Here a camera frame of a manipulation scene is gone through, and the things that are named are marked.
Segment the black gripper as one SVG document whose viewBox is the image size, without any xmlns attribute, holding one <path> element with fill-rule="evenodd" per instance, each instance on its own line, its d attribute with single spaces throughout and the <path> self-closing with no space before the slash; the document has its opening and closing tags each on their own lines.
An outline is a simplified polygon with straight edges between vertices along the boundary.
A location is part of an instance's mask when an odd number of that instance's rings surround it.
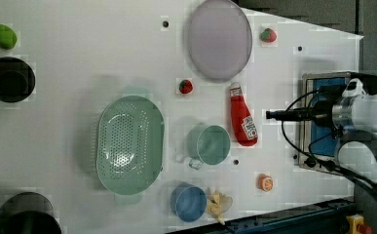
<svg viewBox="0 0 377 234">
<path fill-rule="evenodd" d="M 319 127 L 332 128 L 332 107 L 341 99 L 343 85 L 320 86 L 313 97 L 314 106 L 310 107 L 311 115 L 306 110 L 267 111 L 267 119 L 277 121 L 311 121 Z"/>
</svg>

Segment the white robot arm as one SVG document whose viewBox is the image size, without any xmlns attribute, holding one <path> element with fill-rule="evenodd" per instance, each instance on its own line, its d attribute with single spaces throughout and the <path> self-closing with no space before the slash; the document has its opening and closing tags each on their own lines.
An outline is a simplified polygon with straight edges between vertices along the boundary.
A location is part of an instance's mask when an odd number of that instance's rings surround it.
<svg viewBox="0 0 377 234">
<path fill-rule="evenodd" d="M 369 94 L 358 78 L 350 80 L 344 87 L 317 88 L 300 99 L 309 102 L 298 108 L 291 104 L 285 110 L 268 111 L 266 117 L 283 124 L 312 122 L 328 128 L 329 135 L 339 140 L 338 148 L 350 142 L 361 143 L 368 148 L 377 163 L 377 94 Z M 320 158 L 311 146 L 298 148 L 297 151 L 307 157 L 307 164 L 317 164 L 331 173 L 363 185 L 377 200 L 377 181 L 341 166 L 337 160 Z"/>
</svg>

